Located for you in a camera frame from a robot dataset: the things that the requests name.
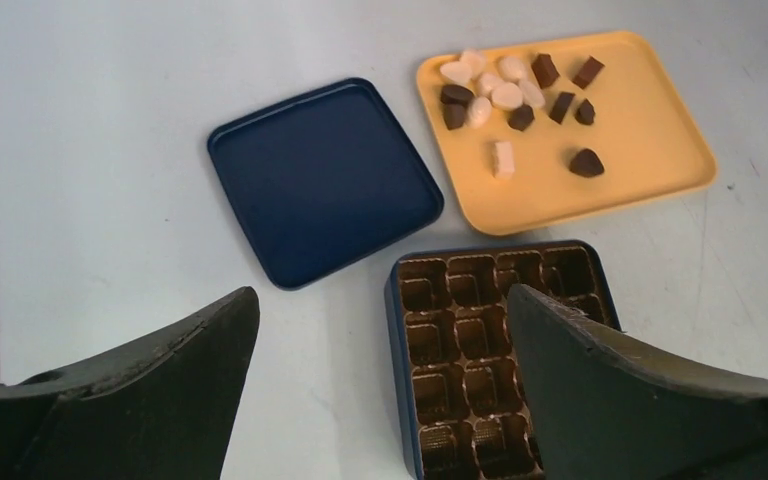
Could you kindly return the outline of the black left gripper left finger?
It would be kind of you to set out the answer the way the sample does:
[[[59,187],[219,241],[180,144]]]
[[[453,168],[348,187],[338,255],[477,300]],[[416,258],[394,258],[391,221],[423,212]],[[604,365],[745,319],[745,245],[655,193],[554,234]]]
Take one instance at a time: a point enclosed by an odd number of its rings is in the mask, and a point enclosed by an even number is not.
[[[150,334],[0,384],[0,479],[216,479],[260,324],[237,289]]]

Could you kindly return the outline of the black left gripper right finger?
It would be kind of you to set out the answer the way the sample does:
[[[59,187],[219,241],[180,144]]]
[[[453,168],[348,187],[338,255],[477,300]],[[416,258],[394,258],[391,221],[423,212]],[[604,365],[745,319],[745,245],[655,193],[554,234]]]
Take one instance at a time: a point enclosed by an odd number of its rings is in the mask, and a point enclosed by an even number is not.
[[[768,379],[699,363],[525,286],[508,327],[551,479],[768,479]]]

